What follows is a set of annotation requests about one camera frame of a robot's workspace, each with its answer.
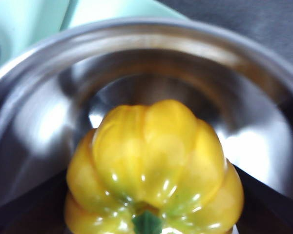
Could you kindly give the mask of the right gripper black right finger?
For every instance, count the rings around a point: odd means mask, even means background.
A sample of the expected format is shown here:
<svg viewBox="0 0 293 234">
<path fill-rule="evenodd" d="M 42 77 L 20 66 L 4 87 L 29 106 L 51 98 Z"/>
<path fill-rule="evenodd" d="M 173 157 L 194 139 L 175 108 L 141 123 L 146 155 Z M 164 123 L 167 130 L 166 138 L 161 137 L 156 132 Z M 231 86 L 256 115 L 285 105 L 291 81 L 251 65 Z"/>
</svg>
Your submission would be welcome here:
<svg viewBox="0 0 293 234">
<path fill-rule="evenodd" d="M 293 200 L 276 192 L 237 166 L 244 189 L 240 234 L 293 234 Z"/>
</svg>

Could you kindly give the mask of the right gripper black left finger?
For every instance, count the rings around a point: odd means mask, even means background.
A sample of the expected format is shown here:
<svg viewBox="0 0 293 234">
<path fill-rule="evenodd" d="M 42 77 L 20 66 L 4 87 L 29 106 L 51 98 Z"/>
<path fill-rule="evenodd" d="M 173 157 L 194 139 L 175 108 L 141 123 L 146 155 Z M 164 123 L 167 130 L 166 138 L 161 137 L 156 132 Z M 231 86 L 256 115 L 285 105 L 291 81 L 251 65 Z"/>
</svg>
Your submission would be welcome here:
<svg viewBox="0 0 293 234">
<path fill-rule="evenodd" d="M 64 234 L 66 170 L 0 207 L 0 234 Z"/>
</svg>

